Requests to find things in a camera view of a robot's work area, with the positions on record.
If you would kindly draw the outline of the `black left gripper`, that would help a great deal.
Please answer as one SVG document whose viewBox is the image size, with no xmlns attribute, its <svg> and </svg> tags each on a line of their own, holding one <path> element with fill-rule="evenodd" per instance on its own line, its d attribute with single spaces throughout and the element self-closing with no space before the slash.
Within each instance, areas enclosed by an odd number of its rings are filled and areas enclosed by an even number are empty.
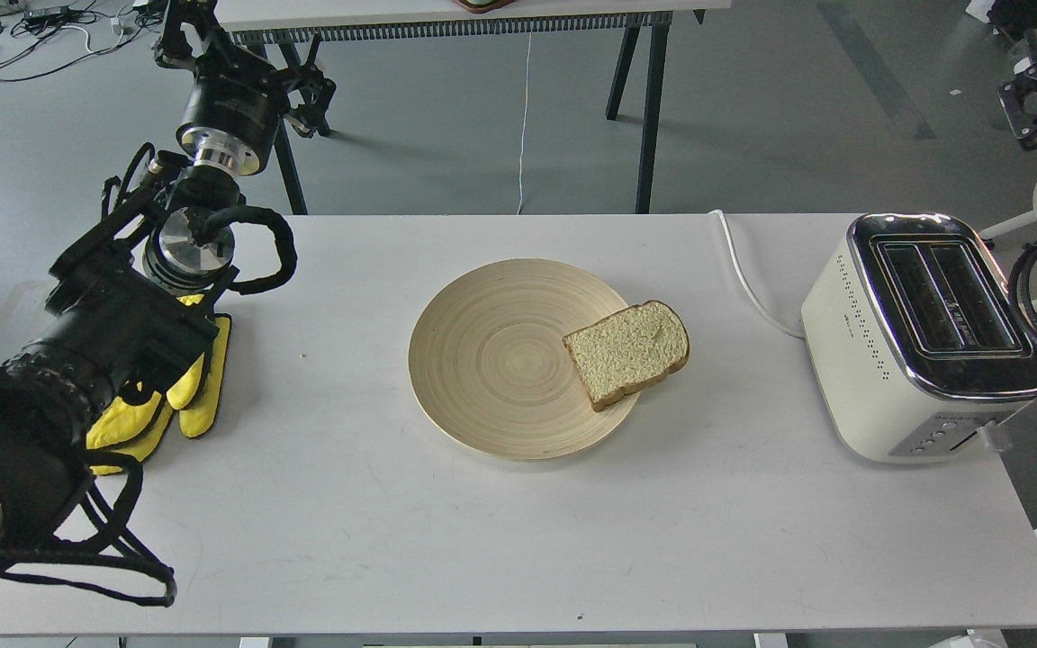
<svg viewBox="0 0 1037 648">
<path fill-rule="evenodd" d="M 185 438 L 211 431 L 233 329 L 229 313 L 215 313 L 213 323 L 209 313 L 133 270 L 66 276 L 50 292 L 49 312 L 49 358 L 58 372 L 94 397 L 159 392 L 140 405 L 116 398 L 87 431 L 87 451 L 143 464 L 176 411 Z"/>
</svg>

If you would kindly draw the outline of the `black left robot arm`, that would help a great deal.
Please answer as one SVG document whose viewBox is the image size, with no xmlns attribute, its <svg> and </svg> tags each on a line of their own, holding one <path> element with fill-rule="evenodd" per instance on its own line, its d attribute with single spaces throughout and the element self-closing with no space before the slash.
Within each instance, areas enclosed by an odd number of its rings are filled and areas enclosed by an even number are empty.
<svg viewBox="0 0 1037 648">
<path fill-rule="evenodd" d="M 264 293 L 293 278 L 291 226 L 250 206 L 239 178 L 262 172 L 283 123 L 328 135 L 335 83 L 308 57 L 287 66 L 244 49 L 218 24 L 213 1 L 169 1 L 155 58 L 190 71 L 194 86 L 176 139 L 144 145 L 139 184 L 108 181 L 103 214 L 50 267 L 52 323 L 0 364 L 0 579 L 58 585 L 24 565 L 113 569 L 159 582 L 137 596 L 71 586 L 144 607 L 176 600 L 176 575 L 129 528 L 140 461 L 87 446 L 116 401 L 164 395 L 198 360 L 212 361 L 215 304 L 226 292 Z"/>
</svg>

